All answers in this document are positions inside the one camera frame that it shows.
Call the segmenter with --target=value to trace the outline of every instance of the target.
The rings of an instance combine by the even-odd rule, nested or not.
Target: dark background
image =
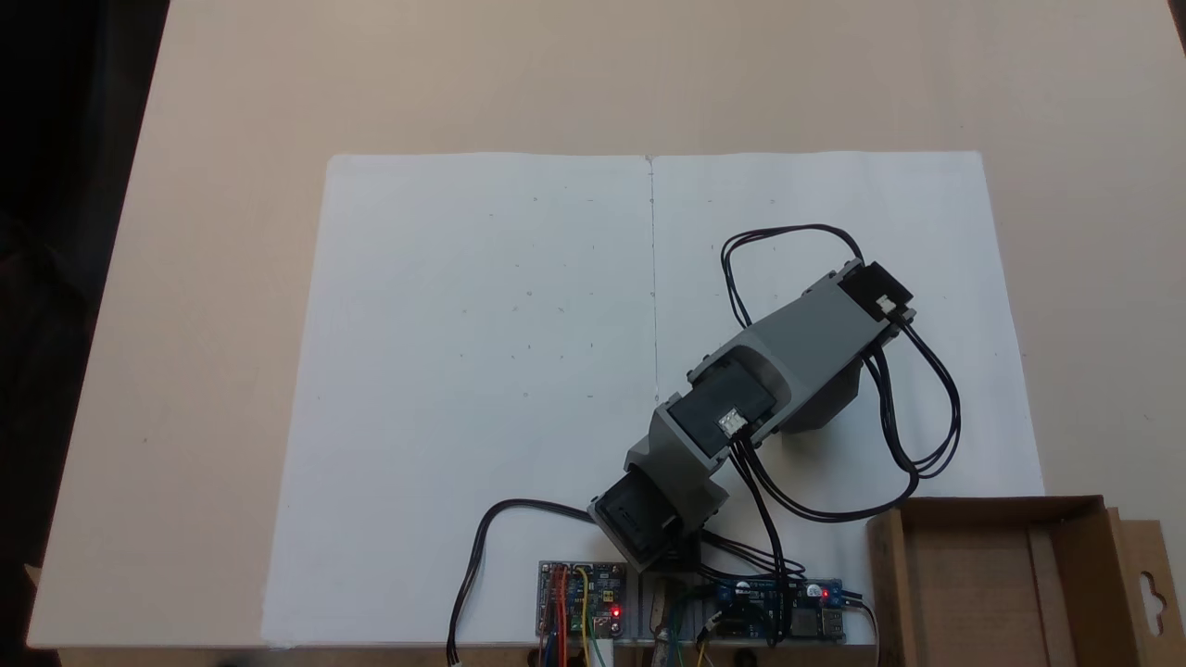
[[[24,648],[167,0],[0,0],[0,665]]]
[[[1169,0],[1169,11],[1174,14],[1174,23],[1178,24],[1178,37],[1182,40],[1182,50],[1186,51],[1186,0]]]

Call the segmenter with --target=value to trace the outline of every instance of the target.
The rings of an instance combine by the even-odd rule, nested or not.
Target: black wire
[[[792,224],[788,227],[769,227],[765,229],[751,229],[750,231],[742,231],[741,234],[731,236],[727,241],[725,241],[725,244],[721,246],[721,271],[725,273],[725,290],[729,294],[729,307],[733,309],[733,317],[737,318],[738,324],[740,324],[742,329],[753,324],[753,320],[750,319],[750,313],[746,311],[745,304],[741,301],[741,294],[738,293],[737,282],[733,279],[733,252],[748,243],[773,239],[774,236],[791,231],[805,230],[827,231],[828,234],[840,237],[840,240],[848,244],[848,248],[853,250],[856,259],[862,262],[865,261],[865,255],[861,253],[860,246],[856,244],[856,240],[843,229],[831,227],[830,224]]]
[[[873,625],[873,650],[876,652],[876,660],[874,665],[881,665],[881,634],[878,629],[878,616],[873,614],[873,608],[865,604],[860,599],[846,599],[846,606],[855,606],[869,615],[869,624]]]
[[[713,533],[710,531],[701,531],[700,535],[701,535],[701,540],[706,545],[713,546],[713,547],[719,548],[719,550],[721,550],[721,551],[723,551],[723,552],[726,552],[728,554],[732,554],[732,555],[737,557],[738,559],[744,560],[744,561],[753,565],[758,570],[761,570],[763,572],[771,572],[772,573],[774,571],[774,557],[772,554],[767,553],[767,552],[764,552],[764,551],[761,551],[761,550],[759,550],[757,547],[752,547],[750,545],[739,542],[737,540],[731,540],[728,538],[723,538],[723,536],[718,535],[716,533]],[[785,558],[784,557],[783,558],[783,563],[786,564],[786,568],[792,574],[792,577],[796,577],[796,576],[801,577],[803,574],[803,572],[806,571],[806,568],[803,566],[803,564],[797,563],[795,560],[791,560],[790,558]]]
[[[701,577],[708,579],[714,584],[721,586],[732,586],[731,582],[737,582],[739,579],[773,579],[774,574],[772,572],[763,572],[760,574],[734,574],[733,572],[722,572],[715,567],[708,565],[700,565],[696,567],[696,573]]]
[[[737,468],[741,481],[750,489],[750,494],[753,495],[753,502],[758,506],[758,514],[761,516],[761,523],[766,527],[766,535],[770,538],[770,551],[773,554],[774,563],[774,611],[771,614],[771,621],[776,631],[769,634],[766,644],[773,647],[782,640],[777,629],[783,627],[783,599],[790,589],[790,574],[786,571],[786,563],[783,558],[783,542],[778,536],[778,527],[774,526],[774,520],[770,516],[770,510],[766,508],[766,501],[761,497],[761,491],[758,489],[758,484],[754,482],[750,466],[741,453],[745,440],[746,438],[734,438],[729,443],[732,452],[729,453],[729,460]]]
[[[796,502],[793,498],[788,496],[778,484],[770,477],[765,466],[761,464],[761,459],[758,458],[758,452],[754,450],[753,444],[750,443],[747,438],[741,438],[738,440],[738,452],[746,460],[748,469],[752,471],[754,481],[767,493],[774,502],[783,506],[786,510],[792,514],[806,519],[809,521],[816,521],[820,523],[844,523],[848,521],[859,521],[861,519],[868,519],[871,516],[876,516],[903,501],[910,497],[914,490],[918,488],[919,474],[916,470],[913,463],[901,450],[901,443],[898,439],[897,432],[897,418],[893,413],[893,393],[890,387],[888,368],[885,362],[885,354],[881,351],[880,345],[874,344],[871,357],[865,358],[866,368],[873,376],[873,382],[878,387],[878,394],[880,396],[881,407],[881,427],[882,433],[886,438],[886,444],[890,446],[890,451],[893,455],[894,462],[908,475],[908,482],[906,489],[894,500],[879,504],[876,507],[871,507],[867,509],[855,510],[855,512],[823,512],[818,509],[811,509]]]
[[[927,345],[923,341],[923,338],[918,335],[917,331],[914,331],[914,328],[908,322],[903,320],[900,317],[895,315],[891,317],[891,322],[894,322],[894,324],[897,324],[898,328],[901,329],[904,333],[906,333],[906,337],[910,338],[910,342],[914,344],[914,348],[918,349],[919,354],[923,355],[923,358],[926,360],[926,363],[931,367],[931,370],[935,371],[935,375],[939,379],[939,382],[946,390],[948,400],[951,404],[951,424],[948,427],[948,434],[943,439],[943,443],[933,452],[914,462],[919,466],[920,477],[924,479],[930,479],[937,477],[940,472],[946,470],[948,465],[951,463],[951,459],[955,458],[956,450],[959,447],[959,437],[963,433],[963,415],[959,402],[959,389],[956,387],[955,380],[951,379],[951,374],[948,371],[946,366],[943,364],[943,362],[935,354],[935,351],[931,350],[930,345]],[[948,455],[946,459],[944,459],[943,464],[939,465],[937,470],[931,470],[935,466],[935,464],[938,463],[940,458],[943,458],[944,452],[946,452]]]
[[[490,523],[503,510],[511,509],[512,507],[527,507],[542,512],[550,512],[561,516],[568,516],[569,519],[576,519],[587,523],[593,522],[593,519],[588,515],[588,513],[582,509],[568,507],[567,504],[529,498],[504,500],[495,503],[493,507],[486,510],[482,521],[478,522],[478,532],[473,536],[473,548],[470,551],[470,564],[465,568],[465,577],[461,579],[461,587],[457,591],[457,599],[453,602],[453,614],[449,615],[448,620],[448,639],[445,641],[445,658],[448,660],[448,665],[451,666],[461,662],[461,658],[457,653],[457,624],[458,620],[461,617],[461,606],[465,605],[465,598],[470,596],[473,582],[478,577],[478,567],[482,565],[482,553],[486,548],[486,533],[490,532]]]

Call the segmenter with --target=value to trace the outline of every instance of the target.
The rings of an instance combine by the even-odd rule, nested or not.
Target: cardboard box
[[[913,498],[868,539],[881,667],[1186,665],[1160,523],[1101,496]]]

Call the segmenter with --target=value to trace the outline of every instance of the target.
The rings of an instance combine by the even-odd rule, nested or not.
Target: microcontroller board
[[[563,599],[569,635],[581,631],[581,610],[585,606],[585,578],[588,576],[589,637],[619,637],[625,628],[626,564],[625,563],[560,563],[541,561],[536,587],[535,631],[546,635],[556,622],[556,595]]]
[[[716,625],[722,639],[764,640],[772,630],[778,605],[776,584],[770,578],[723,579],[716,586],[713,609],[723,611]],[[840,579],[792,582],[783,601],[783,635],[789,640],[844,639],[844,595]]]

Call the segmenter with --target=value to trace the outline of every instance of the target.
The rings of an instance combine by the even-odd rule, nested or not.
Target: wooden table
[[[260,644],[337,153],[983,151],[1047,489],[1186,572],[1184,117],[1166,0],[174,0],[30,642]]]

